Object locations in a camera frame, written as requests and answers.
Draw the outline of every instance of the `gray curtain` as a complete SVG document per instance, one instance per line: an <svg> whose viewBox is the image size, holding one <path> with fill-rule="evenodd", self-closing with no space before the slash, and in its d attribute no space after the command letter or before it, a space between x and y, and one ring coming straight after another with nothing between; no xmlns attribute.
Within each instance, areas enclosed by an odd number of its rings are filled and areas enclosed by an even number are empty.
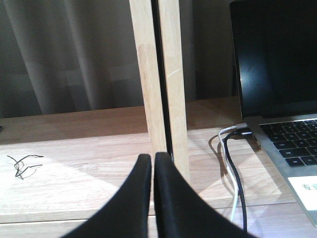
<svg viewBox="0 0 317 238"><path fill-rule="evenodd" d="M180 0L187 101L232 94L228 0ZM143 104L128 0L0 0L0 117Z"/></svg>
<svg viewBox="0 0 317 238"><path fill-rule="evenodd" d="M142 105L127 0L4 0L2 117Z"/></svg>

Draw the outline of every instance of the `cable plug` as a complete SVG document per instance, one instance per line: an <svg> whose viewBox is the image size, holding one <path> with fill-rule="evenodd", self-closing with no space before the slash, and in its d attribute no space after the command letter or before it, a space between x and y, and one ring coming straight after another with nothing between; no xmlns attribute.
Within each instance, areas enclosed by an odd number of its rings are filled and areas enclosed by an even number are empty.
<svg viewBox="0 0 317 238"><path fill-rule="evenodd" d="M243 128L247 128L248 125L246 123L238 123L238 124L235 124L235 127L237 129L243 129Z"/></svg>
<svg viewBox="0 0 317 238"><path fill-rule="evenodd" d="M245 128L237 129L237 130L235 131L235 134L236 134L236 135L241 135L241 136L251 135L251 134L252 134L252 131L250 130L250 128L245 127Z"/></svg>

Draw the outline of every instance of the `wooden desk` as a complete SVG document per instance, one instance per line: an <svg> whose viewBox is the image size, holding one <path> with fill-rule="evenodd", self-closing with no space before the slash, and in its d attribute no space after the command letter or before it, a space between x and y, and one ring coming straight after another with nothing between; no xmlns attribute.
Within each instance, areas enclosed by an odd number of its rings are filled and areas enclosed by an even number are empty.
<svg viewBox="0 0 317 238"><path fill-rule="evenodd" d="M191 185L228 217L232 187L223 174L217 132L240 123L238 98L187 104ZM78 226L118 190L138 154L151 153L143 107L0 119L0 237L56 238ZM317 229L253 139L229 140L242 175L249 231L262 238L313 238ZM36 172L15 178L13 161L44 157ZM242 225L237 208L236 224ZM153 199L149 236L157 237Z"/></svg>

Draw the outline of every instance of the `black cable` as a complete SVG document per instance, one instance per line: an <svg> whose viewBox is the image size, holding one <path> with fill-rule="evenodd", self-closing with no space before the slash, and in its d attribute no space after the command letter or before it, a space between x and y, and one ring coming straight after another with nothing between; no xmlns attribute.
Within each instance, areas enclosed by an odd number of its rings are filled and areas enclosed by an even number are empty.
<svg viewBox="0 0 317 238"><path fill-rule="evenodd" d="M234 132L229 133L224 139L223 139L223 144L224 144L224 148L225 148L225 153L226 153L226 157L227 160L233 170L233 173L236 177L237 180L237 184L238 184L238 189L239 189L239 196L240 196L240 200L241 200L241 207L242 207L242 216L243 216L243 230L247 233L248 232L248 221L247 221L247 210L246 210L246 202L245 202L245 198L244 198L244 193L243 193L243 189L242 189L242 184L241 184L241 180L240 180L240 176L238 174L237 168L234 166L231 157L230 157L230 153L229 153L229 149L228 149L228 144L227 141L228 139L233 136L233 135L242 135L243 133L240 130L236 130Z"/></svg>
<svg viewBox="0 0 317 238"><path fill-rule="evenodd" d="M24 180L24 177L22 177L22 174L23 174L28 168L34 168L34 167L40 167L40 166L42 166L42 165L33 165L33 166L28 166L28 167L26 167L24 170L22 170L23 167L24 167L24 163L23 163L23 160L24 160L24 159L26 159L26 158L28 158L28 157L41 158L41 157L43 157L42 155L27 155L27 156L23 157L22 159L20 159L19 161L17 161L15 158L13 158L13 157L11 157L11 156L9 156L9 155L7 155L7 156L15 161L15 164L14 164L14 167L15 167L15 169L16 169L16 174L15 174L15 176L16 176L17 178L22 179L22 180Z"/></svg>

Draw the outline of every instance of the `laptop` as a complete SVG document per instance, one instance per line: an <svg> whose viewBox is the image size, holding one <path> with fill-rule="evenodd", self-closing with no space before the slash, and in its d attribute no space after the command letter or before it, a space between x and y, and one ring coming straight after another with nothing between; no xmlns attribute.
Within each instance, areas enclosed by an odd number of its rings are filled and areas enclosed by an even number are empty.
<svg viewBox="0 0 317 238"><path fill-rule="evenodd" d="M230 10L243 121L317 225L317 0Z"/></svg>

